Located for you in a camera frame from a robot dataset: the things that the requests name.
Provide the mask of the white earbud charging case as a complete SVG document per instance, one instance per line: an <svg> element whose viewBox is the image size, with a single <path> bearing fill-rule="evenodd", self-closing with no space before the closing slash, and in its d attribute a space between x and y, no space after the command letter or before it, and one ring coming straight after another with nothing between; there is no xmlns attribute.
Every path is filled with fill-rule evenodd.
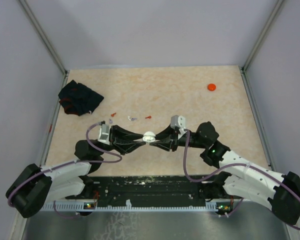
<svg viewBox="0 0 300 240"><path fill-rule="evenodd" d="M152 131L147 131L143 134L142 141L150 144L156 141L156 134Z"/></svg>

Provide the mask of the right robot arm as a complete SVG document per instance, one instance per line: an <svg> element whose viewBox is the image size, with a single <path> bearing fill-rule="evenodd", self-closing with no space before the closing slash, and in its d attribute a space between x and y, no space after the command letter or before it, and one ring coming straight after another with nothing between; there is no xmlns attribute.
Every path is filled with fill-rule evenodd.
<svg viewBox="0 0 300 240"><path fill-rule="evenodd" d="M200 157L221 175L220 181L213 185L217 197L231 195L258 203L296 228L300 218L300 177L292 171L283 174L248 161L218 141L218 137L208 121L201 123L196 132L167 127L150 145L165 151L175 151L178 147L203 149Z"/></svg>

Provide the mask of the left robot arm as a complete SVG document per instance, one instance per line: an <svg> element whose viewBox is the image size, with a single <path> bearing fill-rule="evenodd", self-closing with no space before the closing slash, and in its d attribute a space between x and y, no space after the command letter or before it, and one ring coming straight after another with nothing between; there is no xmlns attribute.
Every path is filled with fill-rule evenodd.
<svg viewBox="0 0 300 240"><path fill-rule="evenodd" d="M104 154L123 156L146 145L146 136L125 130L118 125L109 126L101 122L99 136L90 139L90 126L85 139L75 145L75 158L54 166L28 165L7 190L5 196L10 207L15 208L23 218L37 214L45 204L61 199L88 199L93 197L89 208L97 205L98 195L89 174L107 163Z"/></svg>

